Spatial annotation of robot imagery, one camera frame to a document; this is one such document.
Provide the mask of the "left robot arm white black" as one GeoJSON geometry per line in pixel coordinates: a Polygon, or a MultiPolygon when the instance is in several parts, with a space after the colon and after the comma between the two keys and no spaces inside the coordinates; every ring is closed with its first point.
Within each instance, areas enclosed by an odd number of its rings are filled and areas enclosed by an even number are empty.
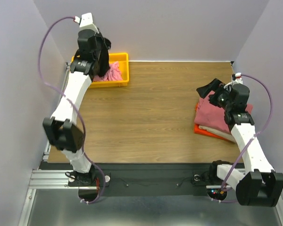
{"type": "Polygon", "coordinates": [[[73,171],[66,176],[71,183],[90,186],[95,182],[94,166],[85,156],[85,129],[77,127],[83,97],[95,76],[103,76],[109,68],[108,46],[99,29],[83,28],[78,33],[78,50],[70,65],[67,86],[60,103],[43,128],[52,146],[70,161],[73,171]]]}

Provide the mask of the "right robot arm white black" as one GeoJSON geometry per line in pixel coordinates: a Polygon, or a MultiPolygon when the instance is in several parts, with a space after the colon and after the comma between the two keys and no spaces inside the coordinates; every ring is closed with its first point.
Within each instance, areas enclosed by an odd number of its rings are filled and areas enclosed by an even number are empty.
{"type": "Polygon", "coordinates": [[[201,98],[224,110],[224,119],[240,150],[245,172],[233,164],[215,161],[208,171],[208,180],[213,184],[222,181],[221,187],[209,192],[218,202],[225,199],[227,187],[236,194],[237,202],[243,206],[274,207],[283,190],[283,173],[276,172],[261,148],[254,120],[246,110],[250,90],[241,79],[224,84],[213,79],[209,84],[196,89],[201,98]]]}

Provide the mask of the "black t shirt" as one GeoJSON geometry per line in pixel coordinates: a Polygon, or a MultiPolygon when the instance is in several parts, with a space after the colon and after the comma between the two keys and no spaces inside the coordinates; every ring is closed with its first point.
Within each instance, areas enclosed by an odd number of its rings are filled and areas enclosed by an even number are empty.
{"type": "Polygon", "coordinates": [[[108,51],[111,48],[111,41],[103,37],[101,33],[96,35],[96,40],[98,44],[100,45],[100,57],[99,57],[100,70],[99,70],[98,76],[102,78],[105,76],[105,74],[110,69],[108,51]]]}

